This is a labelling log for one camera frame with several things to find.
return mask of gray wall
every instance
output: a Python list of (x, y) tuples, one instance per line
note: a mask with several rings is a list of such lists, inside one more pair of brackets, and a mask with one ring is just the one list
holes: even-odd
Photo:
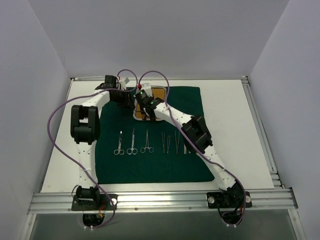
[(320, 1), (290, 0), (250, 83), (308, 239), (320, 236)]
[(241, 77), (288, 0), (29, 0), (71, 77)]
[(0, 1), (0, 36), (0, 232), (15, 240), (52, 151), (47, 119), (70, 80), (26, 0)]

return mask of purple cable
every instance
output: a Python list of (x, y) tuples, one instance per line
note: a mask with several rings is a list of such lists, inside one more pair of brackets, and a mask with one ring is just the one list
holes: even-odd
[[(165, 105), (168, 107), (168, 102), (167, 102), (167, 101), (168, 101), (168, 95), (169, 95), (169, 92), (170, 92), (170, 84), (169, 84), (169, 81), (168, 81), (167, 77), (166, 77), (163, 73), (161, 73), (161, 72), (159, 72), (159, 71), (151, 70), (151, 71), (145, 72), (145, 73), (140, 77), (140, 79), (139, 79), (139, 81), (138, 81), (138, 84), (140, 84), (142, 78), (143, 78), (146, 74), (148, 74), (148, 73), (157, 73), (157, 74), (160, 74), (160, 75), (163, 76), (164, 79), (166, 80), (166, 83), (167, 83), (167, 85), (168, 85), (168, 90), (167, 90), (166, 96), (165, 96), (165, 98), (164, 98), (164, 103), (165, 103)], [(246, 191), (245, 191), (244, 186), (241, 184), (241, 182), (239, 181), (239, 179), (238, 179), (233, 173), (231, 173), (229, 170), (225, 169), (225, 168), (224, 168), (223, 166), (221, 166), (219, 163), (213, 162), (213, 161), (210, 161), (209, 159), (207, 159), (207, 157), (206, 157), (204, 154), (202, 154), (202, 152), (200, 152), (200, 151), (197, 149), (197, 147), (191, 142), (191, 140), (187, 137), (187, 135), (181, 130), (179, 124), (176, 122), (175, 118), (173, 117), (170, 108), (168, 107), (167, 109), (169, 110), (170, 118), (171, 118), (173, 124), (174, 124), (175, 127), (180, 131), (180, 133), (182, 134), (182, 136), (184, 136), (184, 138), (188, 141), (188, 143), (193, 147), (193, 149), (194, 149), (205, 161), (207, 161), (208, 163), (213, 164), (213, 165), (216, 165), (216, 166), (218, 166), (219, 168), (223, 169), (224, 171), (226, 171), (229, 175), (231, 175), (231, 176), (239, 183), (239, 185), (240, 185), (240, 187), (241, 187), (241, 189), (242, 189), (242, 191), (243, 191), (243, 209), (242, 209), (242, 214), (241, 214), (240, 219), (234, 224), (235, 226), (239, 225), (239, 224), (241, 223), (241, 221), (243, 220), (244, 214), (245, 214), (245, 211), (246, 211)], [(224, 215), (227, 214), (227, 213), (231, 213), (231, 211), (224, 212), (224, 213), (222, 214), (222, 216), (224, 216)]]
[(47, 125), (46, 125), (46, 131), (47, 131), (47, 134), (49, 136), (49, 139), (50, 141), (52, 142), (53, 146), (55, 146), (55, 148), (60, 152), (62, 153), (64, 156), (66, 156), (68, 159), (70, 159), (72, 162), (74, 162), (75, 164), (77, 164), (84, 172), (85, 174), (87, 175), (87, 177), (96, 185), (96, 187), (101, 190), (105, 195), (106, 197), (108, 198), (108, 200), (110, 201), (112, 207), (113, 207), (113, 214), (112, 216), (108, 219), (108, 220), (105, 220), (103, 221), (103, 223), (101, 223), (100, 225), (98, 226), (95, 226), (94, 228), (99, 228), (99, 227), (102, 227), (104, 225), (106, 225), (107, 223), (109, 223), (115, 216), (116, 214), (116, 210), (115, 210), (115, 205), (114, 203), (112, 202), (112, 199), (111, 197), (109, 196), (109, 194), (90, 176), (90, 174), (87, 172), (86, 168), (81, 164), (79, 163), (77, 160), (75, 160), (73, 157), (71, 157), (69, 154), (67, 154), (66, 152), (64, 152), (57, 144), (56, 144), (56, 141), (53, 139), (52, 135), (51, 135), (51, 132), (50, 132), (50, 123), (51, 123), (51, 120), (53, 118), (53, 116), (56, 114), (56, 112), (61, 109), (63, 106), (65, 106), (66, 104), (74, 101), (74, 100), (77, 100), (77, 99), (84, 99), (84, 98), (92, 98), (100, 93), (103, 93), (103, 92), (106, 92), (106, 91), (119, 91), (119, 92), (132, 92), (134, 90), (137, 89), (137, 85), (138, 85), (138, 77), (136, 76), (136, 74), (129, 70), (129, 69), (123, 69), (121, 71), (118, 72), (117, 76), (119, 76), (120, 73), (124, 72), (124, 71), (128, 71), (130, 73), (132, 73), (135, 77), (135, 80), (136, 80), (136, 87), (134, 87), (133, 89), (131, 90), (121, 90), (121, 89), (115, 89), (115, 88), (109, 88), (109, 89), (104, 89), (104, 90), (101, 90), (100, 92), (96, 92), (94, 94), (91, 94), (91, 95), (85, 95), (85, 96), (77, 96), (77, 97), (74, 97), (74, 98), (71, 98), (69, 100), (67, 100), (66, 102), (64, 102), (63, 104), (61, 104), (60, 106), (58, 106), (50, 115), (49, 119), (48, 119), (48, 122), (47, 122)]

